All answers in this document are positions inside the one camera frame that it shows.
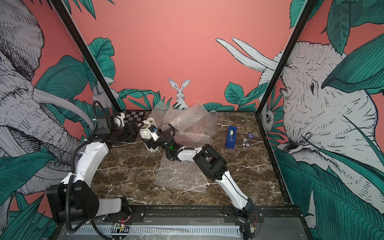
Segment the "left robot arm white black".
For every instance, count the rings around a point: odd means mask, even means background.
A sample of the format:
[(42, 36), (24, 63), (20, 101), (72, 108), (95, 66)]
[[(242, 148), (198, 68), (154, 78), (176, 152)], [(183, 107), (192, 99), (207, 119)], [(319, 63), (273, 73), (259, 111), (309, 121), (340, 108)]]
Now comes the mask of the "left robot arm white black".
[(91, 189), (91, 183), (112, 146), (137, 135), (139, 126), (134, 120), (125, 120), (120, 112), (105, 112), (92, 120), (95, 123), (92, 133), (71, 155), (70, 172), (47, 191), (54, 221), (65, 224), (69, 234), (76, 233), (88, 221), (93, 224), (96, 218), (106, 217), (110, 222), (123, 225), (133, 215), (125, 198), (100, 199)]

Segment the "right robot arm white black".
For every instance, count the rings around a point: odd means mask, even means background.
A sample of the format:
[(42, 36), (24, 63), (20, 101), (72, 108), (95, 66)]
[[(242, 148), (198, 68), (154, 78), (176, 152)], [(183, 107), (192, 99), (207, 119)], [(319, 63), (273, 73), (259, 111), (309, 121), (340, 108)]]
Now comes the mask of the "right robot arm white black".
[(215, 181), (230, 198), (237, 216), (243, 223), (256, 223), (259, 211), (251, 198), (242, 192), (227, 166), (227, 161), (211, 145), (205, 144), (199, 148), (189, 148), (177, 143), (174, 139), (176, 129), (171, 127), (173, 133), (162, 131), (156, 126), (150, 126), (150, 136), (154, 143), (165, 150), (168, 160), (174, 162), (194, 162), (202, 173), (211, 181)]

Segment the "large white ribbed vase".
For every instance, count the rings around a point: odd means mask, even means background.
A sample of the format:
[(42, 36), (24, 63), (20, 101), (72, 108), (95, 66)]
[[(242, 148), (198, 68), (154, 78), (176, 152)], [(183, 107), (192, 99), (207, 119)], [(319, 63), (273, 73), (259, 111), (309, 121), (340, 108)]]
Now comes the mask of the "large white ribbed vase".
[(146, 146), (146, 149), (151, 153), (156, 152), (159, 146), (155, 143), (154, 139), (152, 138), (151, 132), (149, 130), (150, 126), (144, 126), (143, 122), (141, 123), (142, 125), (140, 127), (139, 134)]

